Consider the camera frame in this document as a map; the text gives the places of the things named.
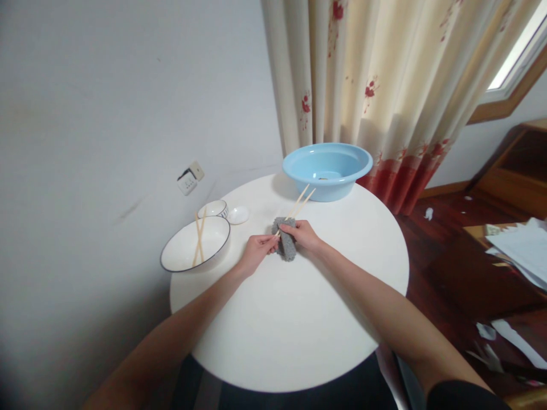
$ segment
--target floral curtain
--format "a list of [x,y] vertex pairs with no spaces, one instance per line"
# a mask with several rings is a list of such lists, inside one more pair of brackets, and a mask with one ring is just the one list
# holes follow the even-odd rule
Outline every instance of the floral curtain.
[[539,0],[264,0],[285,153],[362,146],[408,215]]

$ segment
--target wooden floor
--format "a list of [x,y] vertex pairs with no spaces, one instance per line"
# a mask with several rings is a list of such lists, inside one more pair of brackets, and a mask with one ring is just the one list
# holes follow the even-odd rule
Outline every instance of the wooden floor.
[[[418,200],[409,216],[396,216],[406,239],[410,259],[410,280],[407,297],[464,354],[477,372],[499,395],[506,396],[528,390],[510,375],[494,374],[478,360],[464,353],[480,340],[475,324],[430,284],[424,272],[461,233],[462,227],[486,223],[521,222],[529,215],[512,208],[499,209],[484,199],[466,199],[466,193],[439,195]],[[433,208],[431,221],[424,218]]]

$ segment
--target light blue basin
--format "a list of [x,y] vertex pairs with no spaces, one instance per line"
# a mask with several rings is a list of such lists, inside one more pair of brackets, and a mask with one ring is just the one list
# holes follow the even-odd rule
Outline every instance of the light blue basin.
[[372,157],[363,148],[344,143],[308,145],[291,152],[283,171],[296,181],[298,192],[306,185],[310,200],[332,202],[350,193],[353,184],[372,168]]

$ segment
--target wooden chopsticks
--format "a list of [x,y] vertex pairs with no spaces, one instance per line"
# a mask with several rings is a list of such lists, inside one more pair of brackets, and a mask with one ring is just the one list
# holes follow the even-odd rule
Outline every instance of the wooden chopsticks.
[[194,213],[195,216],[195,227],[198,230],[198,243],[195,246],[194,261],[192,262],[192,268],[195,266],[198,259],[198,250],[201,256],[201,263],[203,263],[203,247],[201,246],[201,236],[203,235],[203,226],[205,225],[205,219],[207,217],[207,206],[203,210],[203,218],[201,223],[201,228],[199,227],[199,219],[197,212]]
[[[302,202],[302,205],[300,206],[300,208],[298,208],[298,211],[296,211],[296,213],[294,214],[294,216],[292,216],[292,213],[295,211],[296,207],[298,206],[298,202],[300,202],[300,200],[302,199],[302,196],[304,196],[304,193],[307,191],[309,187],[309,184],[306,185],[306,188],[304,188],[304,191],[302,191],[302,193],[300,194],[300,196],[298,197],[298,199],[296,200],[296,203],[295,205],[292,207],[291,211],[289,212],[289,215],[287,215],[287,217],[285,218],[285,220],[289,219],[289,218],[294,218],[296,219],[297,215],[300,213],[300,211],[302,210],[302,208],[304,208],[304,205],[306,205],[306,202],[308,201],[308,199],[310,198],[310,196],[313,195],[313,193],[315,192],[315,188],[313,189],[312,192],[309,193],[309,195],[306,197],[306,199],[304,200],[304,202]],[[276,236],[279,236],[279,232],[281,230],[278,229],[277,232],[275,233]]]

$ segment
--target wall socket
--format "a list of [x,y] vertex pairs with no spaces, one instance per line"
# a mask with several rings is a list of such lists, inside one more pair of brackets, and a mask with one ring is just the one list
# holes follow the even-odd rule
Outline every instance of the wall socket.
[[195,178],[198,181],[201,181],[203,177],[205,176],[205,173],[203,172],[203,170],[201,169],[201,166],[198,164],[197,161],[192,162],[190,164],[189,169],[190,171],[192,171],[192,174],[194,174]]
[[190,171],[182,174],[182,176],[177,179],[178,187],[186,196],[188,196],[194,190],[197,184],[198,182],[195,180],[194,175]]

